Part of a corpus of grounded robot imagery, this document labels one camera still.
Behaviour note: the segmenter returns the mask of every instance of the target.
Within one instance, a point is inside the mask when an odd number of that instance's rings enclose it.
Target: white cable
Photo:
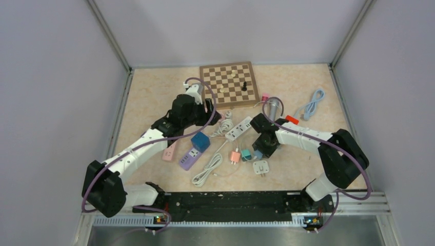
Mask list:
[[[231,118],[231,111],[227,111],[225,113],[225,119],[221,121],[219,127],[209,137],[223,136],[225,134],[224,132],[228,132],[229,130],[231,130],[234,127],[234,123],[232,122]]]
[[[196,175],[195,177],[193,177],[192,184],[194,184],[198,188],[204,185],[210,173],[222,164],[222,160],[224,158],[218,152],[228,142],[229,140],[225,140],[225,142],[219,147],[219,149],[216,150],[211,160],[204,166],[204,170],[198,173],[198,175]]]

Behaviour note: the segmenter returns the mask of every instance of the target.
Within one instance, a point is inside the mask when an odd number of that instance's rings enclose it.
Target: black chess piece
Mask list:
[[[243,87],[242,87],[242,91],[247,91],[248,88],[246,88],[246,82],[243,82]]]

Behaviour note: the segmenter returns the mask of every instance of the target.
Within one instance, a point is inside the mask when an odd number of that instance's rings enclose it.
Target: chessboard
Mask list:
[[[201,66],[200,77],[216,95],[217,109],[249,107],[260,102],[250,61]],[[211,98],[207,88],[204,88],[203,98]]]

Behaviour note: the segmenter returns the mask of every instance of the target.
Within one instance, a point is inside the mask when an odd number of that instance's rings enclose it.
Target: light blue cable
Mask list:
[[[315,113],[315,110],[317,109],[317,104],[325,97],[325,92],[322,89],[317,89],[314,94],[313,97],[311,98],[311,102],[303,105],[302,107],[300,107],[297,111],[296,114],[294,114],[293,118],[299,118],[299,112],[305,108],[304,111],[304,120],[309,120],[311,116],[313,116],[313,114]]]

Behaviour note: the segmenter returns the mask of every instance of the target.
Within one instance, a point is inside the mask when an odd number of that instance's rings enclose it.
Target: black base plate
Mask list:
[[[152,206],[167,210],[172,221],[266,222],[291,221],[291,213],[309,211],[300,191],[173,192],[161,193]],[[330,195],[316,203],[332,212]],[[143,210],[133,209],[134,213]]]

